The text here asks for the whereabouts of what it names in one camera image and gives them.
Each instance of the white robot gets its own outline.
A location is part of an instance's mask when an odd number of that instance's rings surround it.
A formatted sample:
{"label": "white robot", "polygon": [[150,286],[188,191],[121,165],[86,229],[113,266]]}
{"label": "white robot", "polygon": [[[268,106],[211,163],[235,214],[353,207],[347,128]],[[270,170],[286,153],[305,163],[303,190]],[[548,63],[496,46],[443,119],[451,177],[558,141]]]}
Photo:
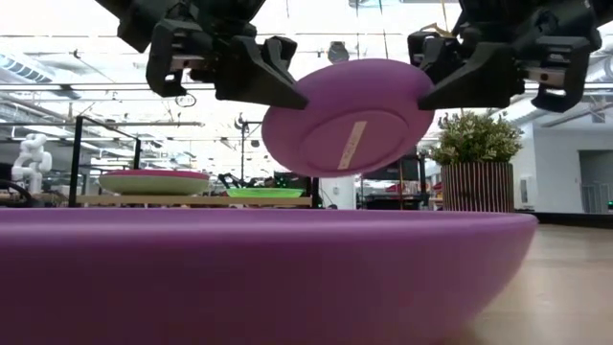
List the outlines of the white robot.
{"label": "white robot", "polygon": [[[19,157],[12,165],[11,175],[12,181],[25,188],[25,180],[30,180],[28,192],[31,195],[36,195],[42,189],[42,175],[48,173],[52,167],[51,153],[46,152],[44,145],[47,142],[45,134],[28,134],[26,140],[21,142]],[[25,168],[23,165],[32,161]]]}

